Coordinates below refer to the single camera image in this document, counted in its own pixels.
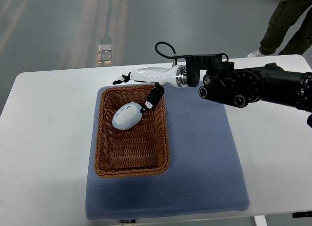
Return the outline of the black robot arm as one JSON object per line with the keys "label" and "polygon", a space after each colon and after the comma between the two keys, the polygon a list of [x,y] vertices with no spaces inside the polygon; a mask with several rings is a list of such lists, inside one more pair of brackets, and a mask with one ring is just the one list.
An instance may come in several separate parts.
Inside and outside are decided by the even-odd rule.
{"label": "black robot arm", "polygon": [[197,87],[201,98],[244,108],[259,100],[312,111],[312,74],[285,71],[276,63],[263,67],[235,69],[234,63],[223,60],[225,53],[177,55],[172,45],[174,63],[185,59],[186,66],[177,75],[178,83]]}

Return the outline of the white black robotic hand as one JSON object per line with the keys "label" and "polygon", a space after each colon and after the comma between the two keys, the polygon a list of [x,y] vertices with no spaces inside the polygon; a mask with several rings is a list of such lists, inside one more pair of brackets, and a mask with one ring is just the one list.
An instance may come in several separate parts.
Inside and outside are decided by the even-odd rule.
{"label": "white black robotic hand", "polygon": [[183,79],[185,71],[186,67],[182,65],[176,65],[170,69],[162,67],[141,68],[121,75],[113,81],[113,85],[129,81],[154,83],[154,87],[151,89],[144,106],[140,110],[140,113],[143,114],[160,102],[164,94],[165,85],[170,84],[177,88],[186,87],[186,82]]}

